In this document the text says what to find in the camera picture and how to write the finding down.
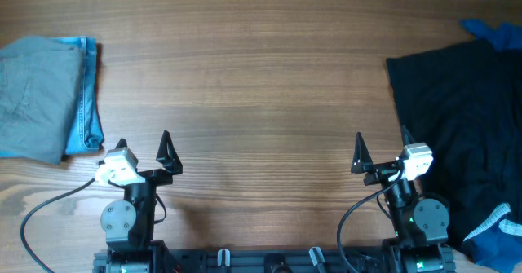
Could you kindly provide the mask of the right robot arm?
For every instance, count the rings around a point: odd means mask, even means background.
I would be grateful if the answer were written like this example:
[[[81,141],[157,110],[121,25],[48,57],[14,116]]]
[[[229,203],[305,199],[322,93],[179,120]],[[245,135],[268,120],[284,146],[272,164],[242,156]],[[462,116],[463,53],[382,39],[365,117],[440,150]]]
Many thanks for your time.
[[[384,197],[395,236],[379,248],[357,249],[344,257],[353,261],[349,269],[359,272],[454,272],[453,251],[446,245],[449,205],[441,196],[418,193],[414,185],[431,166],[432,150],[415,142],[406,128],[402,135],[402,153],[375,164],[362,134],[356,134],[351,172],[363,174],[366,186],[381,186],[373,198]]]

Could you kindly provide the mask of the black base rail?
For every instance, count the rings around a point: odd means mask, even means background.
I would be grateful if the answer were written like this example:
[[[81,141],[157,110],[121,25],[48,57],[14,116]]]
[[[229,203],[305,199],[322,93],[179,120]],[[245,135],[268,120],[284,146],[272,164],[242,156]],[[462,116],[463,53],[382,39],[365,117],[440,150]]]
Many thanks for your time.
[[[455,272],[453,250],[442,244],[401,247],[385,240],[382,246],[324,250],[169,250],[156,242],[138,252],[97,253],[94,272]]]

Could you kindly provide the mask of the folded grey shorts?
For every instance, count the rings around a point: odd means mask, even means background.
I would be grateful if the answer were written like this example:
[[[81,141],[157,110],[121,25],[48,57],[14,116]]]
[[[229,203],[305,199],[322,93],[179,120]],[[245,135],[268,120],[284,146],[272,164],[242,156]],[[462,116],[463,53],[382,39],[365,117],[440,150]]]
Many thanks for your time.
[[[84,54],[46,37],[1,49],[1,151],[58,164],[76,111]]]

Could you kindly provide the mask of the blue garment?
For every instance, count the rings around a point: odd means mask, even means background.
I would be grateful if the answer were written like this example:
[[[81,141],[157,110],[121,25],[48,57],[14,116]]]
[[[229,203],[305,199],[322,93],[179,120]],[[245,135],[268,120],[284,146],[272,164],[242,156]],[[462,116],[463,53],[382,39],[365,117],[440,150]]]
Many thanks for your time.
[[[485,39],[498,51],[521,49],[521,27],[503,23],[497,28],[482,20],[463,20],[463,28]],[[521,191],[512,203],[501,203],[464,239],[471,260],[498,272],[513,272],[521,264]]]

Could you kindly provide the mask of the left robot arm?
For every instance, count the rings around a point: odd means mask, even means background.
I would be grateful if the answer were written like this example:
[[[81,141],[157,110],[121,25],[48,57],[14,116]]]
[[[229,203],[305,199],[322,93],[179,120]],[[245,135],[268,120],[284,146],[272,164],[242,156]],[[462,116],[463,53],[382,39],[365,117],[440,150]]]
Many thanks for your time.
[[[124,195],[121,200],[108,204],[100,216],[108,249],[95,255],[94,273],[182,271],[165,242],[153,239],[154,226],[161,222],[155,219],[155,208],[164,205],[157,188],[171,185],[173,177],[183,173],[167,130],[162,134],[156,161],[161,164],[160,168],[139,171],[138,159],[126,140],[120,139],[99,163],[95,181],[119,187]]]

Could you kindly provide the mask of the black shorts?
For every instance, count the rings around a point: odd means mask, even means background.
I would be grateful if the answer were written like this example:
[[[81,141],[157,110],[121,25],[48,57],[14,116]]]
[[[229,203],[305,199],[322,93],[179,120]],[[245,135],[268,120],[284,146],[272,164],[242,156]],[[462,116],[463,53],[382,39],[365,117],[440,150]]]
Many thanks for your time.
[[[433,151],[425,191],[450,205],[457,248],[500,204],[521,221],[521,51],[485,40],[389,58],[400,124]]]

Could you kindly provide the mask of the folded blue jeans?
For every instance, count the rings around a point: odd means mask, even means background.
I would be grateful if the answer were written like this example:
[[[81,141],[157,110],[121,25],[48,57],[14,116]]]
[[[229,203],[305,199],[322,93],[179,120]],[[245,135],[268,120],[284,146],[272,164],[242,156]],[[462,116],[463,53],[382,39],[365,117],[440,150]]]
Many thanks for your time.
[[[64,154],[98,152],[102,147],[104,134],[95,97],[99,53],[96,40],[87,36],[55,37],[55,40],[75,46],[84,54],[77,111]]]

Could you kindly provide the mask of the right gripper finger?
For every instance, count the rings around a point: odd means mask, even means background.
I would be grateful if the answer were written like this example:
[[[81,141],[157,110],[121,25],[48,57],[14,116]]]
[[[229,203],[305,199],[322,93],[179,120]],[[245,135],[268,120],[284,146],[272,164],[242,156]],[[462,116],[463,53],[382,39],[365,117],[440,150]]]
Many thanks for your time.
[[[409,130],[406,128],[405,125],[403,125],[400,128],[400,132],[401,132],[401,138],[402,138],[402,142],[403,142],[404,146],[416,143],[415,138],[409,132]]]
[[[366,147],[362,134],[361,132],[357,132],[351,172],[353,174],[368,173],[373,169],[373,166],[374,163],[372,161],[371,155],[369,154],[369,150]]]

